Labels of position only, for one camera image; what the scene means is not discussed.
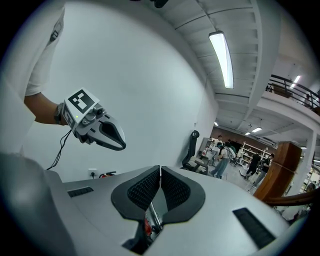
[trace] cable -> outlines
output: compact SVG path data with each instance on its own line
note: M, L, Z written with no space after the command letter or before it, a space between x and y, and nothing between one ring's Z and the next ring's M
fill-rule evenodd
M59 162L60 160L60 157L61 157L61 152L62 152L62 149L64 148L65 144L66 144L66 141L70 135L72 130L68 131L66 135L64 135L61 139L60 139L60 150L58 152L58 154L56 155L52 165L47 169L47 170L50 170L51 168L55 167L57 165L57 163Z

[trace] white shirt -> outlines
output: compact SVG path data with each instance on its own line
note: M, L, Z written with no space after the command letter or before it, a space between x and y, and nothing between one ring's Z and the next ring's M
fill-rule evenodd
M223 144L222 140L216 139L215 142L214 142L214 146L216 147L219 142L220 142L221 144Z
M42 5L21 26L0 70L0 152L18 153L35 116L24 105L25 96L42 92L49 80L55 47L63 29L64 2ZM50 38L59 30L54 41Z
M222 155L222 158L229 158L229 153L228 153L228 150L227 149L222 149L221 150L221 155Z
M239 151L238 151L238 153L236 154L236 156L238 157L238 158L240 158L240 157L242 157L242 153L244 152L244 150L243 149L239 149Z

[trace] metal railing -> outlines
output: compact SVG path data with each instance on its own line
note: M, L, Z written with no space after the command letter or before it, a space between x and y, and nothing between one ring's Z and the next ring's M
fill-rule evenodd
M278 75L271 75L265 90L292 99L311 110L320 107L319 97L315 92L299 83L294 83L292 80Z

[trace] power outlet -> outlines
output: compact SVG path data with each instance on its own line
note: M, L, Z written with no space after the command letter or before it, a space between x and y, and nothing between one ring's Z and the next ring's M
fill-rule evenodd
M88 175L90 178L92 178L91 173L94 173L94 176L96 177L98 175L98 170L96 168L89 168Z

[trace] black chair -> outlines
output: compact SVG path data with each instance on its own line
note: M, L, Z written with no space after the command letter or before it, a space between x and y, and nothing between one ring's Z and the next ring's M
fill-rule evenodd
M208 165L207 164L204 164L204 163L202 163L200 161L197 161L197 160L194 161L196 163L195 166L191 166L190 164L188 164L188 162L190 161L191 157L193 157L195 155L195 153L196 153L197 138L199 138L199 136L200 136L200 133L197 130L194 130L191 133L188 154L182 160L182 166L183 167L181 169L195 172L199 168L199 166L202 166L206 170L206 172L203 173L203 174L207 175L208 174Z

